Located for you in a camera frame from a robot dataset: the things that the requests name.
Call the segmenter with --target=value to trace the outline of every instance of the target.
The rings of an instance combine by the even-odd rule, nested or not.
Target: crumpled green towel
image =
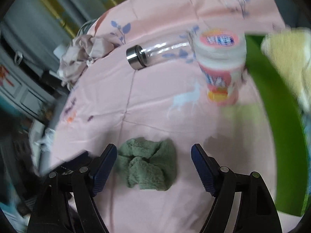
[[[138,184],[140,189],[165,191],[177,175],[173,142],[170,139],[153,142],[143,137],[130,139],[118,150],[116,168],[130,188]]]

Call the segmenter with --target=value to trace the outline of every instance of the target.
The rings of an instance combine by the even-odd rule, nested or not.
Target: yellow cloth
[[[261,44],[304,111],[311,110],[311,31],[287,29],[267,35]]]

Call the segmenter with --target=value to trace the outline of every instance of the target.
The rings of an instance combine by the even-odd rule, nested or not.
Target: white cabinet
[[[43,102],[55,99],[16,66],[0,46],[0,95],[28,117],[38,119]]]

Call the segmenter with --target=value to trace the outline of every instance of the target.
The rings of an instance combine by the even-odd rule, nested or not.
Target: green board
[[[246,67],[265,105],[273,133],[277,186],[276,208],[295,216],[307,205],[308,151],[295,98],[267,57],[261,53],[262,36],[247,36]]]

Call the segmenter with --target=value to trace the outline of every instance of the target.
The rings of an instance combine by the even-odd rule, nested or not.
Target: metal bottle cap
[[[142,47],[139,45],[133,46],[126,50],[126,58],[135,70],[139,70],[146,67],[147,57],[142,52]]]

